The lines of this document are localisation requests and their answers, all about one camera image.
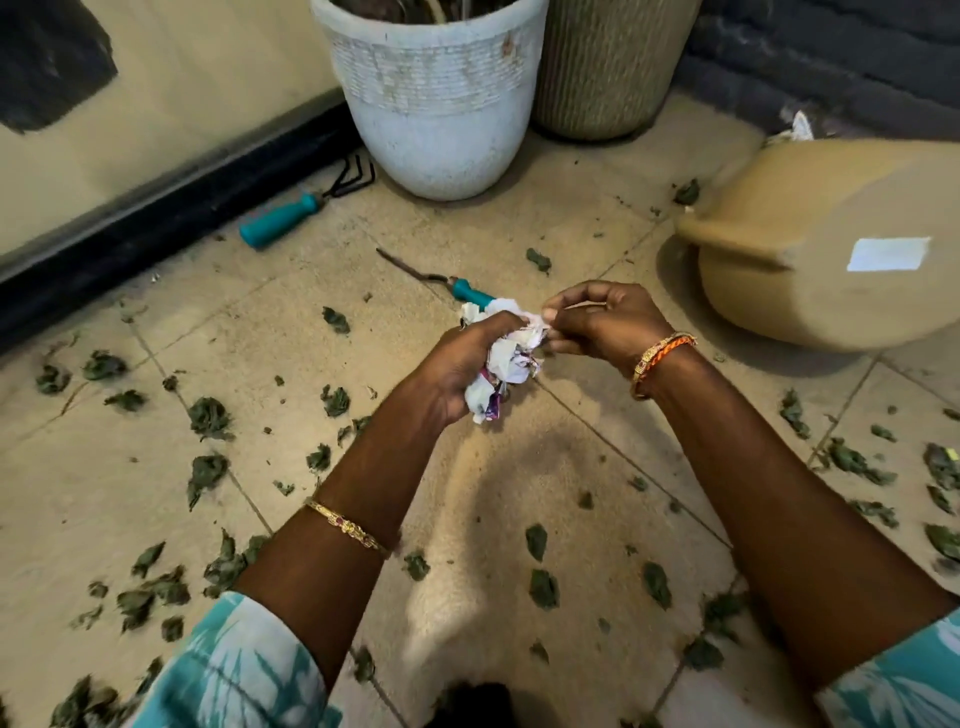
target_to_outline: gold bangle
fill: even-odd
[[[371,536],[369,533],[367,533],[367,531],[353,521],[348,521],[336,511],[331,511],[325,505],[320,505],[320,503],[318,503],[312,497],[309,497],[307,500],[305,500],[303,505],[315,510],[326,519],[327,523],[335,528],[339,528],[354,541],[359,541],[365,548],[372,548],[385,559],[390,557],[389,549],[385,548],[382,544],[380,544],[379,541],[377,541],[373,536]]]
[[[667,336],[665,339],[660,339],[656,344],[643,353],[643,356],[634,367],[634,379],[630,386],[631,397],[633,397],[635,400],[650,399],[648,395],[640,394],[640,384],[642,383],[643,379],[650,374],[651,369],[659,364],[670,352],[683,344],[689,344],[690,346],[695,347],[697,345],[697,338],[691,333],[677,331],[676,333]]]

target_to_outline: teal handle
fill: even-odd
[[[490,305],[490,302],[493,300],[493,296],[488,296],[486,293],[470,288],[467,279],[456,279],[450,287],[450,293],[453,294],[453,298],[457,301],[476,303],[480,306],[481,311]]]
[[[290,205],[275,207],[249,223],[240,226],[240,237],[251,248],[259,250],[291,231],[320,209],[311,194],[304,194]]]

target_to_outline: soil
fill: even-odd
[[[433,24],[433,16],[425,0],[331,0],[331,2],[338,8],[369,20],[404,25]],[[496,12],[513,2],[514,0],[472,0],[470,17],[480,17]],[[448,22],[461,19],[462,0],[440,0],[440,6],[444,9]]]

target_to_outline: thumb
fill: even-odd
[[[559,311],[548,308],[543,311],[543,320],[561,333],[590,338],[594,324],[591,319],[604,310],[603,305],[579,305]]]
[[[493,342],[506,336],[512,331],[523,328],[523,319],[510,311],[499,311],[494,313],[489,319],[478,321],[470,325],[468,331],[475,331],[481,339],[481,343],[486,349],[493,346]]]

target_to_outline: sticker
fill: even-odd
[[[861,237],[853,244],[848,271],[915,271],[924,262],[928,237]]]

